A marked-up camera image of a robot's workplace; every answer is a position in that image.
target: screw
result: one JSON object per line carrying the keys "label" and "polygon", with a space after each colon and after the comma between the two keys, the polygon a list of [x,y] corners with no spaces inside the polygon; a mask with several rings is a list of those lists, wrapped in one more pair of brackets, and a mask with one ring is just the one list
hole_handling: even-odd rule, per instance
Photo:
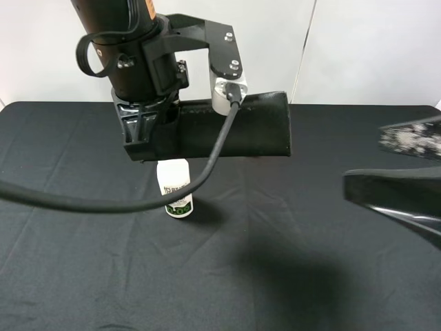
{"label": "screw", "polygon": [[129,59],[129,61],[123,61],[123,60],[119,60],[118,61],[118,68],[122,69],[122,68],[129,68],[135,65],[135,62],[133,61],[133,59]]}
{"label": "screw", "polygon": [[227,32],[225,35],[226,41],[233,41],[233,34],[231,32]]}

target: black mounting bracket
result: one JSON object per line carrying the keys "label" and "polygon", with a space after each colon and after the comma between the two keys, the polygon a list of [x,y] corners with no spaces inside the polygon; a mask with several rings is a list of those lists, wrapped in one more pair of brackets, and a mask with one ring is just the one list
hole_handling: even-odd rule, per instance
{"label": "black mounting bracket", "polygon": [[114,90],[112,96],[123,128],[124,148],[133,160],[178,153],[177,91],[156,103],[128,103],[120,100]]}
{"label": "black mounting bracket", "polygon": [[159,15],[163,28],[143,43],[147,66],[156,93],[167,95],[182,88],[180,82],[170,84],[164,75],[161,59],[175,52],[208,48],[210,70],[225,79],[238,79],[243,67],[233,27],[182,14]]}

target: black cylindrical sensor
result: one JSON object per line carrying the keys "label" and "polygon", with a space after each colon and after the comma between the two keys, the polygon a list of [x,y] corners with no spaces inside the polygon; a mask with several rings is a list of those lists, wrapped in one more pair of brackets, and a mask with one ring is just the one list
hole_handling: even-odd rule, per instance
{"label": "black cylindrical sensor", "polygon": [[72,0],[72,4],[88,34],[127,32],[136,25],[133,16],[137,10],[139,24],[135,31],[122,36],[104,34],[93,39],[92,45],[103,66],[119,54],[125,55],[108,75],[118,98],[129,102],[157,99],[142,48],[143,42],[162,28],[152,0]]}

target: black tablecloth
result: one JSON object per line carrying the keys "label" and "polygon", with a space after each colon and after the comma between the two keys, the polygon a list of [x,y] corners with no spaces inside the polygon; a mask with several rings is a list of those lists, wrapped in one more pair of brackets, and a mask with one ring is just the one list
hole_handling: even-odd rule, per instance
{"label": "black tablecloth", "polygon": [[[221,159],[184,221],[0,201],[0,330],[438,331],[441,252],[344,201],[341,177],[435,165],[377,148],[377,127],[434,114],[293,106],[293,157]],[[14,103],[0,142],[0,179],[159,195],[156,164],[130,161],[111,103]],[[205,161],[190,161],[194,178]]]}

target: black plastic part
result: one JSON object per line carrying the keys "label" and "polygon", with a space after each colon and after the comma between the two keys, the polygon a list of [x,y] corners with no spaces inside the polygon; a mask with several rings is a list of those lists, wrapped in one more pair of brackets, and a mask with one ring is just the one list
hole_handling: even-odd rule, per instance
{"label": "black plastic part", "polygon": [[[242,75],[233,27],[181,14],[168,17],[159,15],[158,19],[163,22],[164,28],[160,34],[143,44],[147,66],[158,96],[181,88],[179,81],[173,80],[169,68],[161,65],[164,57],[175,52],[208,48],[209,65],[216,75],[225,79],[238,79]],[[225,39],[227,33],[232,34],[231,40]]]}
{"label": "black plastic part", "polygon": [[138,104],[133,112],[130,107],[116,104],[124,134],[124,148],[133,155],[142,154],[146,159],[178,152],[177,125],[179,107],[172,104],[177,94],[153,104]]}
{"label": "black plastic part", "polygon": [[441,160],[441,116],[380,128],[387,152]]}
{"label": "black plastic part", "polygon": [[[176,120],[168,121],[170,127],[158,127],[162,131],[155,131],[158,134],[154,142],[155,150],[142,137],[137,142],[125,143],[130,158],[133,161],[158,161],[208,157],[225,121],[224,116],[213,110],[211,100],[181,102],[178,114],[175,117],[172,115],[173,118]],[[173,128],[177,128],[176,144],[172,139]],[[125,137],[133,132],[133,128],[130,131],[123,126],[123,129]],[[290,155],[291,125],[287,95],[284,92],[273,92],[246,97],[220,156]]]}
{"label": "black plastic part", "polygon": [[352,170],[345,198],[393,219],[441,249],[441,167]]}

